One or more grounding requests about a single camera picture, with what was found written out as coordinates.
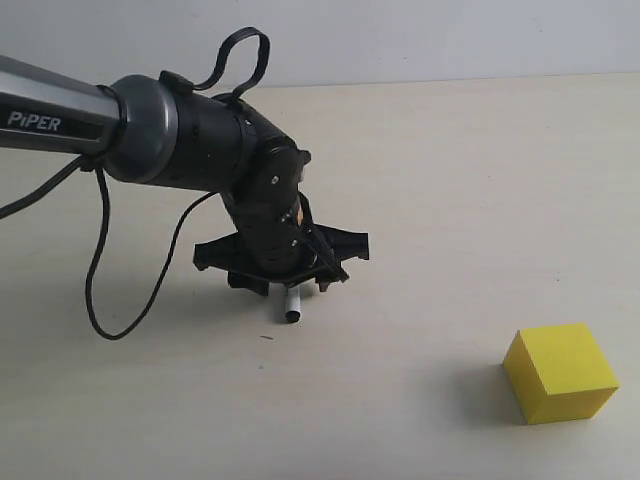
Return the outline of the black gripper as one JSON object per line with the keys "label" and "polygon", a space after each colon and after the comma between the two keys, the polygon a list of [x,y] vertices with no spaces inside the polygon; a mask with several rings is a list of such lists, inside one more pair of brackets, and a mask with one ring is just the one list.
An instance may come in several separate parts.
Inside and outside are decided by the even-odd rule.
{"label": "black gripper", "polygon": [[229,197],[223,202],[236,232],[196,245],[193,263],[200,271],[225,271],[232,288],[266,296],[272,284],[293,287],[313,280],[324,292],[349,279],[344,261],[369,258],[367,233],[316,223],[305,197],[283,209],[242,206]]}

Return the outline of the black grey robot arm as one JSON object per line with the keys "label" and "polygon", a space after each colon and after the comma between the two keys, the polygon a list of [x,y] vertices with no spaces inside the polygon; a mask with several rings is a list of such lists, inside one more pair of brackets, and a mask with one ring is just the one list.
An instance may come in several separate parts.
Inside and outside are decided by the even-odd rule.
{"label": "black grey robot arm", "polygon": [[3,57],[1,144],[102,163],[114,179],[219,195],[235,232],[199,244],[194,264],[229,285],[266,294],[273,284],[348,277],[368,237],[317,224],[299,184],[309,152],[246,102],[205,97],[174,78],[129,75],[90,85]]}

